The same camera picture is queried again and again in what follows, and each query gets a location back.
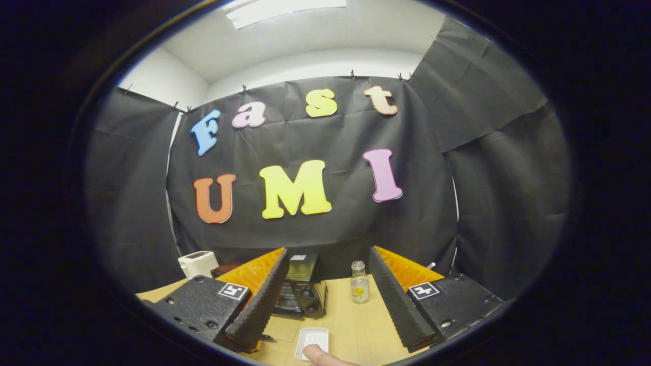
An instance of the white dish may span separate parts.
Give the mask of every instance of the white dish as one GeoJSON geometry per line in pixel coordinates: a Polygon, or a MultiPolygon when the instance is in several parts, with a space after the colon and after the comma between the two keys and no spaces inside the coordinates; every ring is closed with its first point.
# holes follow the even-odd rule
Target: white dish
{"type": "Polygon", "coordinates": [[[303,361],[309,361],[303,354],[303,348],[307,345],[318,345],[324,352],[328,352],[328,330],[327,328],[303,328],[298,335],[296,353],[294,356],[303,361]]]}

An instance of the black curtain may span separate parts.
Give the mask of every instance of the black curtain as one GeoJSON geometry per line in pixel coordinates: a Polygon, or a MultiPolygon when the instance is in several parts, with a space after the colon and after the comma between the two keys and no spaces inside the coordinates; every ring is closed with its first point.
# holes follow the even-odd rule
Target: black curtain
{"type": "Polygon", "coordinates": [[[554,108],[498,45],[447,18],[413,73],[458,196],[455,267],[504,298],[555,249],[570,191],[554,108]]]}
{"type": "Polygon", "coordinates": [[[167,213],[167,154],[178,111],[116,90],[89,136],[84,192],[97,257],[127,290],[184,278],[167,213]]]}
{"type": "MultiPolygon", "coordinates": [[[[323,275],[350,276],[355,260],[368,260],[378,245],[418,261],[436,262],[447,274],[454,258],[456,208],[450,170],[431,118],[407,82],[384,77],[321,77],[287,81],[210,102],[186,115],[171,150],[167,188],[177,239],[184,254],[215,251],[220,263],[243,261],[278,247],[290,254],[318,253],[323,275]],[[377,112],[364,90],[390,91],[396,115],[377,112]],[[328,117],[311,118],[305,96],[331,89],[338,104],[328,117]],[[249,102],[266,104],[266,122],[235,128],[231,120],[249,102]],[[192,127],[214,109],[216,145],[204,155],[192,127]],[[375,148],[393,152],[390,163],[399,199],[377,203],[369,163],[362,154],[375,148]],[[324,214],[264,219],[262,168],[280,165],[295,179],[308,160],[325,162],[323,184],[332,210],[324,214]],[[197,213],[194,181],[232,173],[233,211],[224,223],[206,223],[197,213]]],[[[219,184],[210,187],[210,204],[221,207],[219,184]]]]}

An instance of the glass bottle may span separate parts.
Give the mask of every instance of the glass bottle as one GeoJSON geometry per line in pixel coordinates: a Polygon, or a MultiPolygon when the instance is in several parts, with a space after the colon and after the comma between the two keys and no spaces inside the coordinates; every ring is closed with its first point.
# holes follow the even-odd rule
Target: glass bottle
{"type": "Polygon", "coordinates": [[[368,301],[368,276],[364,271],[364,267],[364,262],[361,260],[356,260],[350,266],[353,270],[353,276],[350,278],[350,290],[353,301],[357,303],[368,301]]]}

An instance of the wooden table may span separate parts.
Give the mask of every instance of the wooden table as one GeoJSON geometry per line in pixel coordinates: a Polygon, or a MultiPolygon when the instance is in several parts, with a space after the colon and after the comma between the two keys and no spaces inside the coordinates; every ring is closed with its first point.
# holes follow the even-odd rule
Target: wooden table
{"type": "MultiPolygon", "coordinates": [[[[363,366],[385,365],[426,350],[410,354],[402,346],[373,276],[369,279],[370,298],[362,304],[353,302],[348,278],[326,281],[329,289],[326,316],[295,320],[272,315],[264,334],[272,336],[275,342],[262,342],[260,351],[243,355],[272,365],[307,366],[309,362],[295,358],[294,352],[300,330],[311,327],[328,329],[331,354],[363,366]]],[[[157,302],[185,281],[137,295],[157,302]]]]}

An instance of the blue letter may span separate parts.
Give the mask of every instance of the blue letter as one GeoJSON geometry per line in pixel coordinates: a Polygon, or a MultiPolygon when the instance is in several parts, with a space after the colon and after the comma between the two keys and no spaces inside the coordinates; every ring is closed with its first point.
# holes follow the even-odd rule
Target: blue letter
{"type": "Polygon", "coordinates": [[[217,133],[217,122],[215,119],[219,118],[220,114],[221,112],[218,109],[213,110],[202,120],[198,121],[197,124],[192,127],[192,130],[190,130],[195,134],[197,142],[199,143],[199,151],[197,152],[199,156],[205,154],[206,151],[210,150],[210,148],[215,146],[217,143],[217,138],[210,134],[212,133],[214,135],[217,133]]]}

